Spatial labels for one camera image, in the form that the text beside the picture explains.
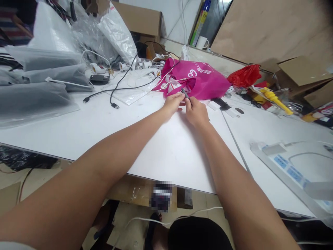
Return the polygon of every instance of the red object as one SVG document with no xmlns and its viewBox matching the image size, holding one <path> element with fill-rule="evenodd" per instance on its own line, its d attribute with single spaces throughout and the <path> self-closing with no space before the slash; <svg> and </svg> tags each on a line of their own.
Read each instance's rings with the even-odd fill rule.
<svg viewBox="0 0 333 250">
<path fill-rule="evenodd" d="M 237 87 L 248 88 L 261 78 L 259 64 L 251 64 L 232 73 L 227 80 Z"/>
<path fill-rule="evenodd" d="M 254 86 L 257 87 L 257 88 L 264 88 L 264 87 L 267 87 L 267 82 L 263 81 L 261 83 L 258 83 L 256 85 L 254 85 Z"/>
<path fill-rule="evenodd" d="M 265 110 L 268 110 L 270 107 L 272 107 L 273 104 L 271 104 L 269 101 L 265 102 L 264 104 L 262 104 L 262 107 L 265 109 Z"/>
</svg>

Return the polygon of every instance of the pink tote bag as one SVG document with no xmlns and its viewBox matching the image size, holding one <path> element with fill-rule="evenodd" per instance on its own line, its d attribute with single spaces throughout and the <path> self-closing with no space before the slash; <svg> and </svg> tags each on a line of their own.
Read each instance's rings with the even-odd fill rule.
<svg viewBox="0 0 333 250">
<path fill-rule="evenodd" d="M 168 59 L 162 70 L 163 76 L 167 74 L 172 67 L 173 59 Z M 185 88 L 189 97 L 194 96 L 198 100 L 220 98 L 231 86 L 228 80 L 220 72 L 216 71 L 213 67 L 204 62 L 180 61 L 168 75 L 175 80 L 184 78 L 187 80 L 179 81 L 181 86 L 175 88 L 169 93 L 168 88 L 162 90 L 164 92 L 164 97 L 176 94 L 181 90 L 181 88 Z M 160 82 L 156 89 L 160 89 L 162 83 L 167 83 L 167 81 L 164 79 Z"/>
</svg>

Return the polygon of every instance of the white table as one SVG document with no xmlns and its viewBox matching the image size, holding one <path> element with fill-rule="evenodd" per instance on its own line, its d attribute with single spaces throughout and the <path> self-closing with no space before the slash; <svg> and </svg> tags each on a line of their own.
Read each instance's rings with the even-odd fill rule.
<svg viewBox="0 0 333 250">
<path fill-rule="evenodd" d="M 106 136 L 143 119 L 164 103 L 162 93 L 151 92 L 131 106 L 113 99 L 120 106 L 116 110 L 111 107 L 108 94 L 92 97 L 84 104 L 83 99 L 88 95 L 90 94 L 73 95 L 81 108 L 79 111 L 0 130 L 0 143 L 57 158 L 76 160 Z M 209 117 L 233 154 L 243 164 L 221 113 L 209 110 Z M 204 192 L 215 192 L 203 148 L 186 121 L 184 111 L 176 113 L 162 125 L 128 173 L 153 180 L 171 181 L 177 186 Z"/>
<path fill-rule="evenodd" d="M 316 123 L 306 123 L 289 117 L 275 115 L 263 109 L 243 104 L 235 97 L 222 98 L 244 114 L 232 118 L 224 113 L 244 160 L 261 189 L 276 209 L 314 216 L 298 197 L 250 150 L 250 143 L 265 142 L 268 145 L 296 141 L 324 141 L 333 143 L 330 129 Z"/>
</svg>

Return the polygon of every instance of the mug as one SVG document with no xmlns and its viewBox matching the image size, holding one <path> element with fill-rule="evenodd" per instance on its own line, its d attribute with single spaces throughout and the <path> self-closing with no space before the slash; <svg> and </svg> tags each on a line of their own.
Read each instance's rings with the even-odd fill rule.
<svg viewBox="0 0 333 250">
<path fill-rule="evenodd" d="M 198 48 L 198 49 L 206 49 L 208 46 L 209 46 L 208 39 L 206 37 L 199 36 L 196 48 Z"/>
</svg>

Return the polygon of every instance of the person's left hand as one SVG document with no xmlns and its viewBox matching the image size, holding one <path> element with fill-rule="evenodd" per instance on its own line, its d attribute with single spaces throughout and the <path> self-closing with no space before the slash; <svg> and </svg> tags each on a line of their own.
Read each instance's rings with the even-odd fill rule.
<svg viewBox="0 0 333 250">
<path fill-rule="evenodd" d="M 168 115 L 168 118 L 171 118 L 171 116 L 176 113 L 176 111 L 181 111 L 182 109 L 179 106 L 185 106 L 185 103 L 181 102 L 185 98 L 185 95 L 183 93 L 177 93 L 174 95 L 170 95 L 166 98 L 165 103 L 161 110 L 166 112 Z"/>
</svg>

